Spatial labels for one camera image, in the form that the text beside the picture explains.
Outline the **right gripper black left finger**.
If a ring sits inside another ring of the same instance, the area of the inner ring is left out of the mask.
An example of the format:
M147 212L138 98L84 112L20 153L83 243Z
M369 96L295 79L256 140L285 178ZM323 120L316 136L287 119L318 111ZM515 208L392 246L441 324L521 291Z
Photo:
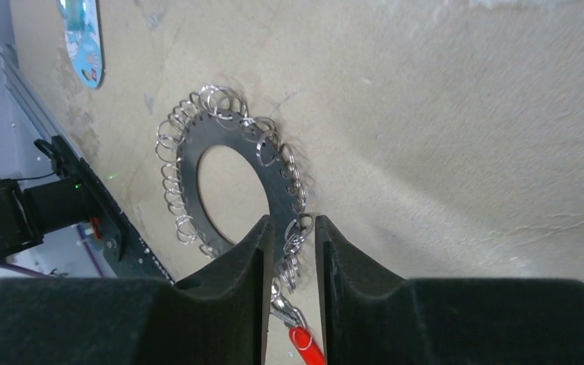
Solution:
M156 278L0 279L0 364L262 364L275 230Z

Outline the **silver disc with keyrings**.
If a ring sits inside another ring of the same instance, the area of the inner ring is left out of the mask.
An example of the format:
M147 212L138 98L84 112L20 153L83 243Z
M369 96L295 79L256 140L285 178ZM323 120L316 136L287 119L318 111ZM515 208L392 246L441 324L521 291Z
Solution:
M231 87L206 84L191 92L156 128L154 152L162 163L163 199L174 216L176 238L185 245L199 241L212 258L233 247L199 195L198 166L209 149L219 146L237 152L259 178L275 228L275 279L295 291L299 252L313 229L306 187L294 150L283 142L276 122L251 114L243 95Z

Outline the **keys with red green tags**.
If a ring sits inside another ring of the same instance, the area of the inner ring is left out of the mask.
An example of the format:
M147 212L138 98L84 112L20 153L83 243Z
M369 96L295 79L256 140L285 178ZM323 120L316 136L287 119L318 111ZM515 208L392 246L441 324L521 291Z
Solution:
M282 289L275 281L271 284L270 313L288 328L290 342L305 364L327 364L302 312L282 294Z

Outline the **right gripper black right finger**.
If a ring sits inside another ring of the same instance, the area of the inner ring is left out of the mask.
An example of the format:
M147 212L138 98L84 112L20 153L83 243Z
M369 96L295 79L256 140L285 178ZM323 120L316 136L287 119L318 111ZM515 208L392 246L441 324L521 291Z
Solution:
M584 364L584 283L403 278L316 218L330 364Z

